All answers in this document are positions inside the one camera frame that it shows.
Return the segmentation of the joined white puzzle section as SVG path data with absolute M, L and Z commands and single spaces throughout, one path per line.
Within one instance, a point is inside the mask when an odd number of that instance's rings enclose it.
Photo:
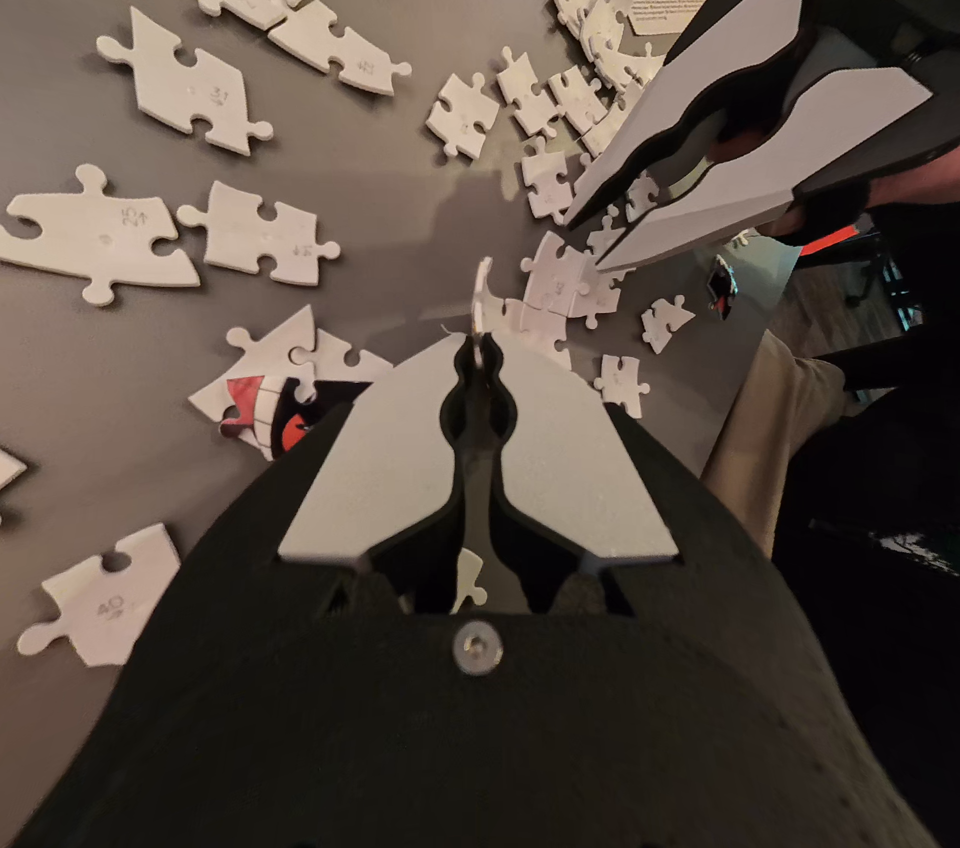
M 570 319 L 584 319 L 589 329 L 600 316 L 617 311 L 620 282 L 626 272 L 600 271 L 591 251 L 577 251 L 554 232 L 546 233 L 534 256 L 522 260 L 527 275 L 523 298 L 501 299 L 489 288 L 494 261 L 483 257 L 471 297 L 471 334 L 475 345 L 483 335 L 505 332 L 559 367 L 572 369 L 567 340 Z

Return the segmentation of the black red chair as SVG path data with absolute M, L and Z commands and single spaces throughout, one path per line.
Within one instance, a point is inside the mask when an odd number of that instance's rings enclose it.
M 802 254 L 787 298 L 834 348 L 893 339 L 929 320 L 918 278 L 874 230 Z

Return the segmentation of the small dark printed puzzle piece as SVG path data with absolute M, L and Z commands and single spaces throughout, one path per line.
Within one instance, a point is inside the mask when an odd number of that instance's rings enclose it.
M 721 254 L 715 254 L 706 281 L 709 293 L 709 309 L 722 321 L 726 321 L 738 296 L 735 269 Z

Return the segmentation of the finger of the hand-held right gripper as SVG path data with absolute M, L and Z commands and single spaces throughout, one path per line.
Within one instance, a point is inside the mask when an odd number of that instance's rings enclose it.
M 573 230 L 597 215 L 647 170 L 659 184 L 654 206 L 692 192 L 707 170 L 760 143 L 760 126 L 735 128 L 737 102 L 761 98 L 775 61 L 802 31 L 805 0 L 742 0 L 670 62 L 666 62 L 613 140 L 586 173 L 564 224 Z
M 596 266 L 622 270 L 721 244 L 765 223 L 795 199 L 794 189 L 932 96 L 900 68 L 841 69 L 798 96 L 786 121 L 762 145 L 715 164 L 675 202 L 648 212 Z

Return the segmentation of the puzzle pieces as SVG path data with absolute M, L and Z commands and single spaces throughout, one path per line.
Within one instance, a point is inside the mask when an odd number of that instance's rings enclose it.
M 303 0 L 309 6 L 315 0 Z M 412 65 L 378 96 L 196 0 L 2 0 L 2 631 L 46 576 L 155 522 L 186 553 L 256 446 L 224 371 L 289 374 L 320 327 L 405 366 L 470 334 L 474 274 L 523 295 L 504 45 L 572 61 L 548 0 L 319 0 Z

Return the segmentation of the person's right hand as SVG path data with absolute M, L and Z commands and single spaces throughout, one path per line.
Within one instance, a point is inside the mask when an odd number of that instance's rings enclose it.
M 936 206 L 957 203 L 958 198 L 959 148 L 954 147 L 900 173 L 842 185 L 796 202 L 781 217 L 756 229 L 786 244 L 805 245 L 881 206 Z

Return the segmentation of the person's beige trousers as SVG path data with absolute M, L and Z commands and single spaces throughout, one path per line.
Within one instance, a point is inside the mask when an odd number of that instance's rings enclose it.
M 796 357 L 765 330 L 701 475 L 770 558 L 793 456 L 837 422 L 846 403 L 845 376 L 822 359 Z

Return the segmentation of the red black printed puzzle piece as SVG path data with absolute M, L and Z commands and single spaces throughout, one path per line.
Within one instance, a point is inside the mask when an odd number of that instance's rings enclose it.
M 278 375 L 228 379 L 226 390 L 236 416 L 224 418 L 220 433 L 247 441 L 269 461 L 298 444 L 333 408 L 351 404 L 370 381 L 315 381 L 313 394 L 298 398 L 299 380 Z

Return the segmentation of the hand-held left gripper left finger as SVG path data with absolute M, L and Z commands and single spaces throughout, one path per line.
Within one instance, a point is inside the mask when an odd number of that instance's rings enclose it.
M 380 573 L 415 611 L 452 609 L 472 363 L 469 339 L 449 335 L 354 400 L 278 546 L 282 561 Z

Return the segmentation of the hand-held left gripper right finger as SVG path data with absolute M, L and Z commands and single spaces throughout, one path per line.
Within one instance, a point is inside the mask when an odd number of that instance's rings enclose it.
M 610 412 L 578 375 L 510 334 L 480 355 L 498 438 L 488 530 L 526 611 L 547 614 L 565 582 L 679 555 Z

